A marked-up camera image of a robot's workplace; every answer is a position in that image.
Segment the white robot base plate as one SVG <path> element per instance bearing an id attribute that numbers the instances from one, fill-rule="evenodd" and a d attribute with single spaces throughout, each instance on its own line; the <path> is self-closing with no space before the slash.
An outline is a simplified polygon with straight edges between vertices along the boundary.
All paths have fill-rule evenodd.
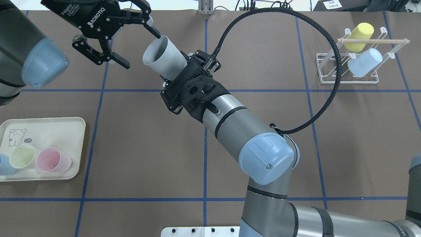
<path id="1" fill-rule="evenodd" d="M 238 237 L 240 226 L 165 227 L 161 237 Z"/>

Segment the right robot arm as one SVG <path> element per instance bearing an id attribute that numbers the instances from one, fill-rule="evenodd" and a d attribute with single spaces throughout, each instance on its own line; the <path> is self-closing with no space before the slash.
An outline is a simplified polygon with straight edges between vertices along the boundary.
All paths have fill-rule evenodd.
<path id="1" fill-rule="evenodd" d="M 407 209 L 398 222 L 364 219 L 287 200 L 299 149 L 268 126 L 212 78 L 218 63 L 198 50 L 185 55 L 164 49 L 152 56 L 166 85 L 168 109 L 185 108 L 215 135 L 250 177 L 240 221 L 240 237 L 419 237 L 420 213 Z"/>

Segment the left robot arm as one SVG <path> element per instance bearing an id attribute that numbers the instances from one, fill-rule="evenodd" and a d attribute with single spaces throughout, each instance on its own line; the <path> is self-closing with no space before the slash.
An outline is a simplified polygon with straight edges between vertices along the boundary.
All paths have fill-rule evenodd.
<path id="1" fill-rule="evenodd" d="M 140 12 L 122 10 L 118 0 L 42 0 L 47 9 L 81 31 L 72 47 L 100 66 L 115 62 L 128 69 L 130 63 L 111 50 L 110 41 L 124 25 L 143 25 L 157 39 L 151 7 L 133 0 Z M 1 1 L 0 12 L 1 89 L 0 103 L 11 103 L 26 85 L 42 88 L 69 66 L 62 50 L 42 33 L 10 0 Z"/>

